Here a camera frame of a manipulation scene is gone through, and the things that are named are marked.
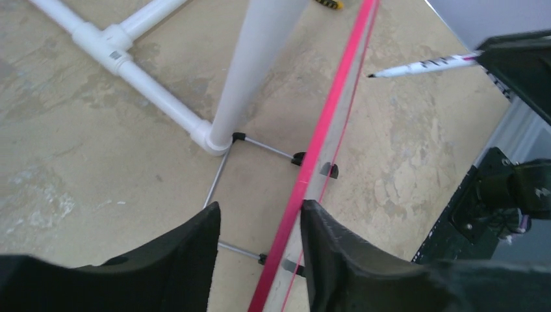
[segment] stained concrete floor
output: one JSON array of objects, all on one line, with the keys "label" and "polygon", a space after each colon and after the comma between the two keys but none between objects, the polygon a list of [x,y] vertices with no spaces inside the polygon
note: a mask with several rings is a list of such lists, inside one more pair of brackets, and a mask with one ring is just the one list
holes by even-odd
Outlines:
[{"label": "stained concrete floor", "polygon": [[[304,150],[360,0],[312,1],[244,117],[242,131]],[[66,1],[99,27],[147,1]],[[139,39],[141,67],[212,118],[246,0],[193,0]],[[324,206],[380,248],[412,258],[507,108],[479,68],[367,79],[378,69],[464,51],[425,2],[382,0]],[[24,0],[0,1],[0,252],[98,265],[187,221],[220,158],[81,52]],[[265,252],[297,168],[236,146],[214,199],[222,238]],[[210,311],[245,311],[261,267],[218,254]],[[298,280],[287,311],[304,311]]]}]

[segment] black bracket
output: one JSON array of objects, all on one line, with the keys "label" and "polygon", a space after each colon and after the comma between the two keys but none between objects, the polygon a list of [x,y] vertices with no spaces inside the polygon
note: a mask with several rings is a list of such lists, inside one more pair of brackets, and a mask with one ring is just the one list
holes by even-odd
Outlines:
[{"label": "black bracket", "polygon": [[268,255],[266,255],[265,253],[261,253],[259,254],[259,264],[260,265],[265,265],[266,264],[266,259],[268,258]]},{"label": "black bracket", "polygon": [[464,186],[460,199],[452,207],[450,223],[472,244],[480,239],[493,219],[492,212],[481,201],[481,182],[512,173],[511,161],[499,148],[490,148],[474,173],[474,179]]},{"label": "black bracket", "polygon": [[[293,158],[291,159],[291,163],[300,167],[302,166],[302,162],[304,161],[305,156],[306,156],[305,151],[296,153],[293,155]],[[322,167],[322,171],[320,172],[320,174],[323,174],[324,176],[329,176],[332,179],[337,179],[339,177],[339,166],[337,166],[337,164],[331,165],[330,162],[326,162]]]},{"label": "black bracket", "polygon": [[[260,265],[265,265],[266,264],[266,259],[268,258],[268,255],[266,255],[265,253],[261,253],[259,256],[260,256],[259,264]],[[296,269],[296,275],[305,277],[304,276],[304,266],[303,265],[299,265],[298,268],[297,268],[296,263],[286,259],[286,260],[283,260],[281,266],[283,267],[284,270],[289,271],[291,273],[294,273],[294,271]]]},{"label": "black bracket", "polygon": [[245,141],[245,138],[247,137],[247,135],[243,132],[234,132],[232,135],[231,135],[231,138],[232,138],[232,141],[231,143],[235,143],[235,141],[237,140],[241,140],[241,141]]}]

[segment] yellow object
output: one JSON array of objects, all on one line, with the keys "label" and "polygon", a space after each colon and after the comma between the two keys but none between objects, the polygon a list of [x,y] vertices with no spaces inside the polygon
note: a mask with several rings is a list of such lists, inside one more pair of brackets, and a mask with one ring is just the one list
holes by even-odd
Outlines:
[{"label": "yellow object", "polygon": [[334,0],[316,0],[317,3],[320,3],[324,7],[332,8],[333,10],[340,10],[344,7],[342,2]]}]

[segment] vertical white pipe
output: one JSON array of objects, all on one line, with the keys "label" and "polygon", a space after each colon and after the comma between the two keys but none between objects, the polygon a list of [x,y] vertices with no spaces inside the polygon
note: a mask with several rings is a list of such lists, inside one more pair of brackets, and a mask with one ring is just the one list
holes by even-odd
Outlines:
[{"label": "vertical white pipe", "polygon": [[122,29],[127,33],[132,41],[136,40],[165,17],[174,12],[178,7],[186,3],[187,0],[152,0],[138,12],[130,15],[120,23]]},{"label": "vertical white pipe", "polygon": [[191,133],[192,136],[198,130],[199,125],[203,123],[201,118],[183,105],[134,62],[124,62],[119,67],[118,74],[177,124]]},{"label": "vertical white pipe", "polygon": [[224,150],[308,0],[251,0],[207,145]]},{"label": "vertical white pipe", "polygon": [[80,16],[58,0],[29,0],[52,20],[58,23],[67,33],[73,34],[78,26],[84,23]]}]

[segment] black mechanical part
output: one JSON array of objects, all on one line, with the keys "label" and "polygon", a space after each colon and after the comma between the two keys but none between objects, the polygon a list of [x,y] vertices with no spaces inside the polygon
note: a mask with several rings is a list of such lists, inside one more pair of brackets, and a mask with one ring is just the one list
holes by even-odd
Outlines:
[{"label": "black mechanical part", "polygon": [[499,237],[514,233],[517,209],[532,218],[551,218],[551,161],[537,159],[524,164],[511,161],[491,148],[474,180],[462,190],[450,213],[450,222],[471,243],[477,243],[490,227]]},{"label": "black mechanical part", "polygon": [[551,30],[488,38],[476,62],[551,124]]},{"label": "black mechanical part", "polygon": [[436,260],[490,259],[498,246],[498,237],[487,229],[476,244],[456,230],[450,223],[450,213],[463,197],[468,186],[475,181],[478,168],[471,166],[461,184],[450,198],[440,217],[415,253],[412,262],[425,265]]},{"label": "black mechanical part", "polygon": [[259,264],[260,265],[265,265],[266,264],[266,259],[268,258],[268,255],[266,255],[265,253],[261,253],[259,254],[260,258],[259,258]]},{"label": "black mechanical part", "polygon": [[297,166],[302,166],[302,161],[304,160],[304,156],[306,156],[306,152],[305,151],[301,151],[299,153],[295,153],[293,155],[293,158],[291,159],[291,163],[292,164],[295,164]]},{"label": "black mechanical part", "polygon": [[232,143],[235,143],[235,141],[237,141],[237,140],[245,141],[246,137],[247,137],[247,135],[243,132],[234,132],[231,135],[231,138],[233,139]]},{"label": "black mechanical part", "polygon": [[337,179],[339,177],[339,167],[337,164],[331,165],[330,162],[326,162],[322,167],[320,174],[324,176],[329,176],[331,179]]}]

